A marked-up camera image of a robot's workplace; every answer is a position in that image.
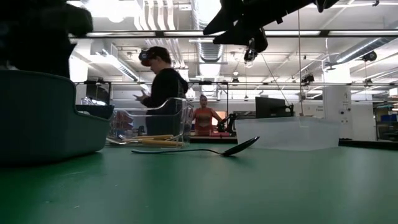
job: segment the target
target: cap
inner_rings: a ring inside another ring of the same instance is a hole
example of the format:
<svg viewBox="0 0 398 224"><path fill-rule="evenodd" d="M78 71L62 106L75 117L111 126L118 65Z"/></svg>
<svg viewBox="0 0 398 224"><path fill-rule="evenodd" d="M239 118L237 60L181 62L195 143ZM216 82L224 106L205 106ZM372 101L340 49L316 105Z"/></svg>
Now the cap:
<svg viewBox="0 0 398 224"><path fill-rule="evenodd" d="M171 63L169 51L164 47L151 47L148 50L143 50L138 58L141 61L141 65L150 67L150 59L160 57L163 61Z"/></svg>

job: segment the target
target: spoon handle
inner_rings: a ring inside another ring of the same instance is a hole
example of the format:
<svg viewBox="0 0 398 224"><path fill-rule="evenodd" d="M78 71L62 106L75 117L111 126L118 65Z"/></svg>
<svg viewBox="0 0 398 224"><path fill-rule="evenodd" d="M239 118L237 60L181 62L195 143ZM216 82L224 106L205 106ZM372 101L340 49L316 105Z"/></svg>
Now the spoon handle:
<svg viewBox="0 0 398 224"><path fill-rule="evenodd" d="M173 153L173 152L195 152L195 151L208 151L221 155L219 152L210 149L181 149L181 150L161 150L161 151L142 151L142 150L133 149L131 152L138 154L163 154L163 153Z"/></svg>

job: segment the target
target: wooden stick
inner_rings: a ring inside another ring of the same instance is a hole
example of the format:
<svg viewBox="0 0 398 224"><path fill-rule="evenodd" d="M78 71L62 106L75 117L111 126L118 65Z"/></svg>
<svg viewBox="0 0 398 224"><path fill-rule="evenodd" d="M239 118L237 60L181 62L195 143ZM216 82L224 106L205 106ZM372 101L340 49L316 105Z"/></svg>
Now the wooden stick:
<svg viewBox="0 0 398 224"><path fill-rule="evenodd" d="M175 141L157 141L157 140L148 140L148 139L143 139L140 140L141 143L143 144L148 144L148 145L157 145L157 146L183 146L183 142L175 142Z"/></svg>
<svg viewBox="0 0 398 224"><path fill-rule="evenodd" d="M123 141L126 142L126 143L130 143L130 142L137 142L137 141L141 142L142 140L155 140L155 139L154 138L144 138L144 139L133 138L133 139L126 139L126 140L123 140Z"/></svg>
<svg viewBox="0 0 398 224"><path fill-rule="evenodd" d="M168 138L172 138L172 137L174 137L174 135L165 134L165 135L160 135L160 136L136 136L136 137L133 137L132 139L168 139Z"/></svg>

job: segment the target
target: hand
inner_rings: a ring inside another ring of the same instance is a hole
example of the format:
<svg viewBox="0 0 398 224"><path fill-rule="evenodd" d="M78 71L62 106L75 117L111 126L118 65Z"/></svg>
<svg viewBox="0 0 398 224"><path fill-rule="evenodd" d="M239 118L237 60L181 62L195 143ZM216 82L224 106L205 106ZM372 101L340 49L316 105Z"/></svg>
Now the hand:
<svg viewBox="0 0 398 224"><path fill-rule="evenodd" d="M142 92L142 96L137 96L137 95L133 95L137 98L137 100L139 100L141 103L144 101L144 99L148 98L149 96L145 93L144 90L141 90Z"/></svg>

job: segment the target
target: desk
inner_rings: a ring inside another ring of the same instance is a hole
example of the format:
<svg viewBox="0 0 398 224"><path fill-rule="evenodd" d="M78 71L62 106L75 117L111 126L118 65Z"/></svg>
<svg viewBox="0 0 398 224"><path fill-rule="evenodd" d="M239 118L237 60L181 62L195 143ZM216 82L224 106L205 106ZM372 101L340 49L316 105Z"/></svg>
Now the desk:
<svg viewBox="0 0 398 224"><path fill-rule="evenodd" d="M191 144L191 148L230 145ZM0 169L5 224L398 223L398 152L132 154Z"/></svg>

